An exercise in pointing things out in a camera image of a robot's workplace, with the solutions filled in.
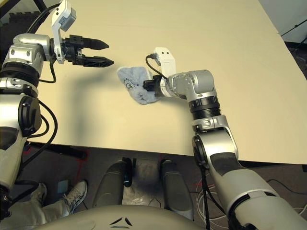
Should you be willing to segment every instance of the sneaker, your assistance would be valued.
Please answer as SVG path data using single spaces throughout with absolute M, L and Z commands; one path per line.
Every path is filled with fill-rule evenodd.
M 43 205 L 47 196 L 47 188 L 44 183 L 39 183 L 37 189 L 31 193 L 31 200 L 37 200 L 41 205 Z
M 63 196 L 63 200 L 65 201 L 69 214 L 72 214 L 75 208 L 82 203 L 86 197 L 86 193 L 87 182 L 81 181 L 77 183 L 67 195 Z

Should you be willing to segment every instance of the table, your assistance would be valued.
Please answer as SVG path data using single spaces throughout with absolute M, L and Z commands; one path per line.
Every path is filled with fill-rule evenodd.
M 193 155 L 187 102 L 138 104 L 116 74 L 146 66 L 145 56 L 164 46 L 177 72 L 211 71 L 240 160 L 307 164 L 307 81 L 257 0 L 70 2 L 77 20 L 62 37 L 101 39 L 109 49 L 83 53 L 115 64 L 55 64 L 58 81 L 39 84 L 39 99 L 59 121 L 53 143 Z M 50 25 L 51 16 L 37 34 L 52 37 Z M 46 63 L 41 79 L 51 78 Z

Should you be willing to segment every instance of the person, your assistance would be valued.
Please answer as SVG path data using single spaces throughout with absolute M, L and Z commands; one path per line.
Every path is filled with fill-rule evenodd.
M 17 202 L 10 207 L 12 215 L 1 221 L 0 230 L 30 230 L 68 216 L 82 203 L 86 194 L 87 182 L 81 181 L 59 201 L 43 206 L 47 188 L 43 183 L 39 183 L 38 188 L 31 193 L 30 201 Z

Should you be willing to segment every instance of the crumpled towel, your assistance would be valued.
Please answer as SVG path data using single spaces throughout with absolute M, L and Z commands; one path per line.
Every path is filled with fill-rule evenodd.
M 148 104 L 159 100 L 154 96 L 154 92 L 148 92 L 143 88 L 143 82 L 152 79 L 151 72 L 146 68 L 121 67 L 117 70 L 117 74 L 130 96 L 138 103 Z

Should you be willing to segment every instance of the black cable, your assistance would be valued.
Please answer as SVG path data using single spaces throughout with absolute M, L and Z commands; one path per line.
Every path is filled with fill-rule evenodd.
M 303 41 L 301 41 L 301 42 L 294 48 L 294 50 L 291 51 L 291 53 L 293 53 L 294 51 L 296 51 L 306 40 L 307 40 L 307 37 L 306 37 Z
M 208 192 L 209 197 L 210 197 L 210 199 L 212 200 L 212 202 L 219 208 L 219 210 L 220 210 L 221 212 L 223 212 L 223 213 L 225 214 L 224 209 L 219 205 L 219 203 L 216 202 L 216 200 L 214 199 L 213 195 L 212 195 L 211 192 L 210 192 L 210 189 L 208 189 L 207 192 Z
M 208 207 L 207 194 L 206 194 L 206 191 L 209 190 L 209 188 L 208 188 L 208 184 L 207 184 L 207 180 L 206 180 L 206 172 L 205 172 L 205 170 L 201 171 L 201 177 L 202 177 L 203 201 L 204 201 L 205 212 L 206 212 L 206 229 L 210 230 L 209 207 Z
M 88 210 L 88 208 L 87 208 L 87 206 L 86 206 L 85 202 L 84 202 L 84 201 L 82 201 L 82 203 L 83 203 L 84 207 L 86 208 L 86 210 Z
M 152 67 L 152 66 L 149 64 L 148 59 L 149 59 L 149 58 L 154 59 L 152 55 L 153 55 L 153 54 L 147 55 L 147 56 L 146 56 L 146 58 L 145 58 L 146 64 L 148 65 L 149 68 L 151 68 L 151 69 L 152 69 L 153 71 L 155 71 L 157 74 L 161 75 L 164 79 L 167 79 L 166 76 L 164 76 L 161 72 L 157 71 L 154 67 Z
M 159 205 L 160 205 L 160 208 L 161 208 L 162 207 L 161 202 L 157 198 L 155 200 L 159 202 Z
M 285 187 L 285 189 L 287 189 L 291 193 L 295 193 L 295 194 L 298 194 L 298 195 L 306 195 L 307 196 L 307 193 L 300 193 L 300 192 L 293 191 L 290 188 L 288 188 L 285 184 L 283 184 L 282 182 L 280 182 L 280 181 L 278 181 L 276 179 L 269 179 L 269 180 L 267 180 L 267 183 L 270 182 L 270 181 L 276 181 L 277 183 L 281 184 L 283 187 Z
M 160 202 L 156 197 L 154 197 L 153 199 L 151 199 L 151 200 L 149 201 L 149 203 L 148 203 L 147 206 L 149 206 L 154 200 L 158 201 L 158 203 L 159 203 L 159 205 L 160 205 L 160 208 L 161 208 L 161 207 L 162 207 L 161 202 Z
M 15 199 L 13 199 L 12 204 L 15 204 L 16 202 L 18 202 L 19 200 L 25 198 L 27 195 L 31 194 L 32 192 L 34 192 L 37 188 L 38 188 L 38 182 L 36 181 L 15 181 L 15 184 L 21 184 L 21 185 L 33 185 L 32 188 L 29 188 L 27 190 L 25 190 L 23 193 L 19 194 Z
M 298 26 L 300 26 L 301 24 L 303 24 L 303 23 L 305 23 L 305 22 L 307 22 L 307 19 L 304 20 L 304 21 L 302 21 L 301 23 L 295 25 L 292 29 L 288 30 L 286 33 L 283 33 L 283 34 L 281 35 L 281 37 L 284 36 L 284 35 L 286 35 L 286 34 L 289 33 L 290 31 L 294 30 L 295 28 L 297 28 Z
M 55 63 L 55 61 L 57 60 L 57 56 L 56 54 L 53 54 L 51 59 L 50 59 L 50 71 L 53 77 L 53 80 L 39 80 L 40 82 L 45 82 L 45 83 L 56 83 L 57 82 L 57 78 L 56 78 L 56 74 L 54 72 L 54 68 L 53 68 L 53 64 Z
M 37 25 L 37 23 L 45 16 L 46 13 L 48 13 L 50 10 L 58 7 L 60 5 L 60 3 L 55 4 L 53 6 L 48 7 L 47 9 L 45 9 L 43 12 L 40 13 L 40 15 L 34 20 L 34 22 L 31 24 L 31 26 L 29 27 L 29 29 L 26 31 L 26 33 L 30 33 L 32 34 L 34 27 Z
M 38 138 L 38 137 L 42 137 L 42 136 L 44 136 L 44 135 L 49 131 L 49 128 L 50 128 L 49 122 L 47 121 L 47 119 L 46 119 L 43 115 L 41 115 L 41 118 L 42 118 L 42 120 L 43 120 L 43 121 L 45 122 L 45 124 L 46 124 L 46 129 L 45 129 L 45 131 L 42 132 L 42 133 L 40 133 L 40 134 L 33 134 L 33 135 L 30 135 L 30 136 L 28 136 L 27 139 L 29 139 L 29 138 Z
M 28 163 L 30 163 L 35 157 L 37 157 L 40 153 L 42 153 L 42 151 L 44 151 L 49 145 L 50 143 L 53 141 L 54 137 L 57 134 L 57 130 L 58 130 L 58 121 L 56 116 L 54 115 L 54 113 L 51 111 L 51 109 L 49 109 L 48 106 L 46 106 L 43 102 L 41 102 L 40 100 L 38 100 L 38 102 L 50 113 L 50 115 L 52 116 L 52 119 L 54 121 L 54 130 L 53 133 L 50 137 L 50 139 L 47 141 L 47 143 L 45 145 L 43 145 L 36 153 L 34 153 L 31 157 L 29 157 L 21 166 L 21 169 L 23 169 L 25 166 L 28 165 Z

